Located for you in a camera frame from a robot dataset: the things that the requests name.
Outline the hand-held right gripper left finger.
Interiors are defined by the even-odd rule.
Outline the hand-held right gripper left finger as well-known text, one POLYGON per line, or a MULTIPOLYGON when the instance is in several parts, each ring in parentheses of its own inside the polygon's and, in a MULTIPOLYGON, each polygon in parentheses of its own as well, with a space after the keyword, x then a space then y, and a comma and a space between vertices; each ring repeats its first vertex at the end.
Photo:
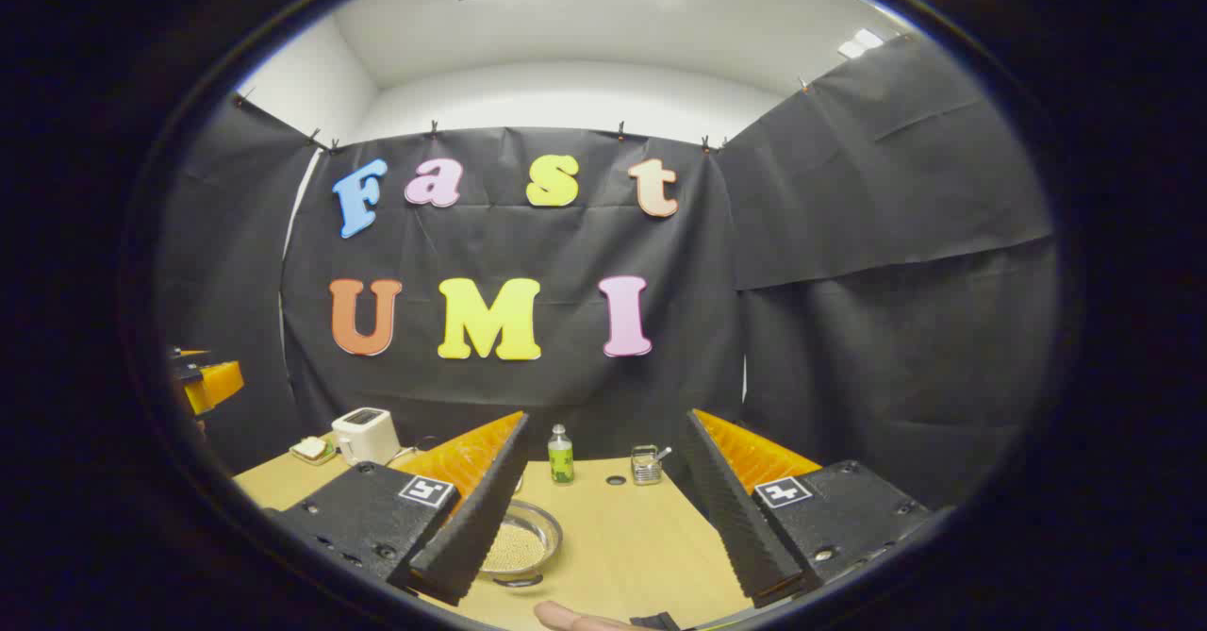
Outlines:
POLYGON ((455 606, 521 480, 527 425, 527 413, 511 413, 398 469, 362 460, 269 516, 336 565, 455 606))

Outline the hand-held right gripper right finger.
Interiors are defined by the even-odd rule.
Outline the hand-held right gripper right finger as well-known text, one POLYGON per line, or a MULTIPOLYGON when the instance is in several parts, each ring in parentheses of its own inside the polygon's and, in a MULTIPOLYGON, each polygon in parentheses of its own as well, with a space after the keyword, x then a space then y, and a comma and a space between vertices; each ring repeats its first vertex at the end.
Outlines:
POLYGON ((857 460, 817 465, 707 411, 688 411, 681 451, 756 606, 853 574, 934 516, 857 460))

